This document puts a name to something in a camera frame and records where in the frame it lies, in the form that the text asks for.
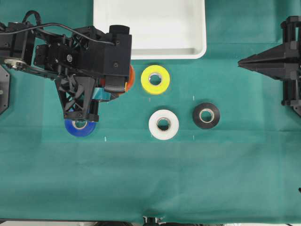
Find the white tape roll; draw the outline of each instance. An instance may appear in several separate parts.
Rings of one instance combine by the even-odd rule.
[[[158,127],[161,120],[168,122],[168,128],[162,130]],[[151,134],[159,140],[169,140],[173,138],[179,130],[179,120],[177,116],[169,110],[156,111],[149,120],[149,129]]]

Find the green tablecloth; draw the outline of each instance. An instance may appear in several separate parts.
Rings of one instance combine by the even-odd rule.
[[[29,9],[44,23],[93,22],[92,0],[0,0],[0,20],[21,21]],[[134,88],[101,104],[86,138],[65,130],[52,81],[10,71],[10,108],[0,116],[0,218],[301,222],[301,119],[281,106],[281,82],[237,67],[280,43],[280,23],[300,9],[299,0],[207,0],[205,56],[133,61]],[[139,83],[151,64],[172,76],[161,96]],[[192,121],[203,101],[221,111],[212,130]],[[148,130],[162,108],[180,121],[167,142]]]

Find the blue tape roll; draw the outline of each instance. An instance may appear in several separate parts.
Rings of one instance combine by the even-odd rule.
[[[77,128],[72,120],[65,120],[65,127],[67,131],[76,137],[86,137],[90,135],[96,127],[96,122],[87,121],[83,128]]]

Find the black clamp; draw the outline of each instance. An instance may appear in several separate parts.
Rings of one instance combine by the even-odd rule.
[[[281,28],[283,44],[242,59],[238,65],[283,81],[281,104],[290,106],[301,116],[301,16],[288,17]]]

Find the black tape roll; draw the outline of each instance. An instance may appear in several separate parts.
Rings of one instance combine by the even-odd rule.
[[[205,121],[202,119],[201,114],[203,112],[209,112],[211,114],[211,120]],[[220,121],[221,114],[218,108],[211,103],[202,103],[195,107],[192,118],[194,123],[202,129],[211,129],[215,127]]]

